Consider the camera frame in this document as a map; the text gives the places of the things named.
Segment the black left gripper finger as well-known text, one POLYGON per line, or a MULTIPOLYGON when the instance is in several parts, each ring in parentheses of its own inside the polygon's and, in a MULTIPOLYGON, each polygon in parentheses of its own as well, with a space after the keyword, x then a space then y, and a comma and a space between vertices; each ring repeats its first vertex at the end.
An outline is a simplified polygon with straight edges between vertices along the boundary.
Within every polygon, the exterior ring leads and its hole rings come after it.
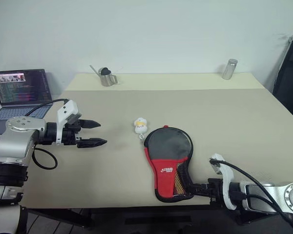
POLYGON ((94 148, 107 143, 107 140, 101 138, 89 138, 76 140, 77 148, 94 148))
POLYGON ((82 128, 86 129, 92 129, 101 126, 98 122, 95 122, 93 120, 79 119, 79 123, 82 128))

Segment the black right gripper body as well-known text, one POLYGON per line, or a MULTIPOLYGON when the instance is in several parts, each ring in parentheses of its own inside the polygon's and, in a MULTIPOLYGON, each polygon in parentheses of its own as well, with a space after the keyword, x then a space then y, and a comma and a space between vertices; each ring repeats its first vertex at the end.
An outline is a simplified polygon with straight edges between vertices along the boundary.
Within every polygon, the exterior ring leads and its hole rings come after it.
POLYGON ((211 203, 224 203, 222 179, 208 178, 208 192, 211 203))

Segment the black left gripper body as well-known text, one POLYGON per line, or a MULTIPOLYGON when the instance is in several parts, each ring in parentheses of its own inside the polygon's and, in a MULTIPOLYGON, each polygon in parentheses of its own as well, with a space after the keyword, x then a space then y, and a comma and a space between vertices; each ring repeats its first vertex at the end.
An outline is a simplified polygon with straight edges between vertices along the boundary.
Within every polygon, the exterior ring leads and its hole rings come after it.
POLYGON ((81 131, 83 126, 83 119, 79 119, 72 124, 66 123, 63 127, 61 142, 64 145, 77 145, 78 147, 82 147, 82 138, 79 137, 79 132, 81 131))

